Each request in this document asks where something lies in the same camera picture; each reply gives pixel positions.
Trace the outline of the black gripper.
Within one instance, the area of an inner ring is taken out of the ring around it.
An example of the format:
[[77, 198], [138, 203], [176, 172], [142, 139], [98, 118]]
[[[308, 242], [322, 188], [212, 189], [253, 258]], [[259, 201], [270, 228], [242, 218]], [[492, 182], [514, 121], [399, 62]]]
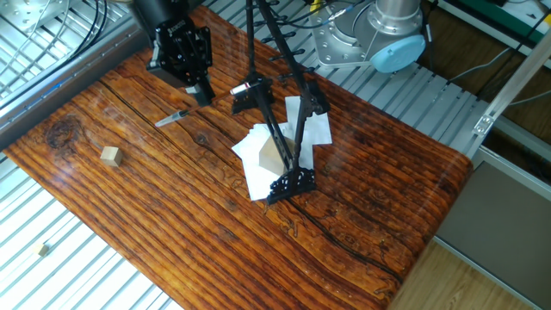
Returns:
[[197, 28], [190, 19], [160, 23], [154, 30], [152, 57], [146, 69], [174, 87], [182, 87], [199, 106], [215, 98], [207, 69], [213, 64], [208, 27]]

